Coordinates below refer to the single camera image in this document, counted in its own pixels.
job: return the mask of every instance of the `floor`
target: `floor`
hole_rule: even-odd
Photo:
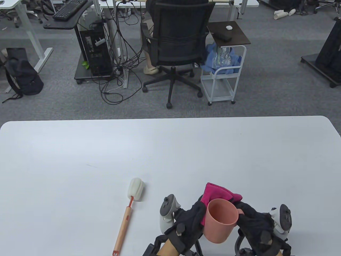
[[[216,8],[211,21],[223,21],[226,15],[226,9]],[[179,84],[173,90],[171,110],[166,109],[168,84],[162,83],[149,86],[147,94],[139,91],[119,105],[107,105],[101,99],[98,85],[92,82],[78,85],[73,79],[80,55],[74,31],[44,30],[33,21],[42,46],[54,48],[40,72],[45,86],[36,96],[0,104],[0,126],[12,120],[323,115],[340,132],[341,87],[329,88],[328,81],[300,63],[302,55],[320,51],[335,16],[331,7],[316,15],[274,20],[273,10],[266,6],[248,8],[238,20],[252,44],[247,47],[236,104],[215,102],[208,106],[205,97],[197,98],[195,91]],[[122,23],[121,30],[126,40],[139,49],[139,25]],[[24,29],[1,20],[0,48],[5,47],[26,47],[30,61],[37,61]],[[147,81],[150,77],[143,74],[143,65],[134,71],[142,81]],[[196,81],[199,72],[196,70]],[[4,80],[1,72],[0,86],[4,86]],[[128,89],[117,91],[127,97],[139,87],[131,74]],[[0,101],[12,95],[2,91]]]

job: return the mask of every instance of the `chair wheel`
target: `chair wheel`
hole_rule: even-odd
[[[334,84],[334,83],[330,83],[330,84],[329,84],[329,87],[330,87],[330,88],[335,88],[336,86],[337,86],[337,84]]]

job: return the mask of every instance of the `blue cloth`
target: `blue cloth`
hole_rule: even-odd
[[[215,66],[213,64],[213,62],[214,62],[216,55],[217,55],[216,49],[217,49],[216,43],[206,45],[207,58],[205,61],[205,65],[201,65],[201,68],[204,71],[207,71],[207,72],[211,71],[213,74],[215,73],[215,71],[217,69],[223,67],[223,66],[219,66],[216,69],[213,68]],[[239,66],[241,63],[241,56],[236,55],[233,48],[231,48],[229,55],[231,57],[231,64],[229,66],[226,66],[226,67]],[[223,69],[223,70],[220,70],[218,72],[218,74],[222,75],[222,74],[232,74],[232,73],[238,73],[238,72],[239,72],[239,68],[237,68],[237,69]]]

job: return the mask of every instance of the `keyboard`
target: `keyboard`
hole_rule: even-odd
[[[62,8],[60,8],[52,18],[67,21],[71,18],[88,0],[69,0]]]

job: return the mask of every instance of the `hand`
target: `hand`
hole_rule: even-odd
[[[179,208],[174,213],[174,226],[165,231],[165,235],[181,254],[191,249],[203,234],[203,225],[200,222],[206,214],[206,206],[200,200],[201,197],[190,210]]]
[[[277,255],[285,242],[274,235],[274,222],[270,214],[259,213],[247,203],[236,202],[234,205],[244,212],[237,221],[238,233],[246,237],[256,255]]]

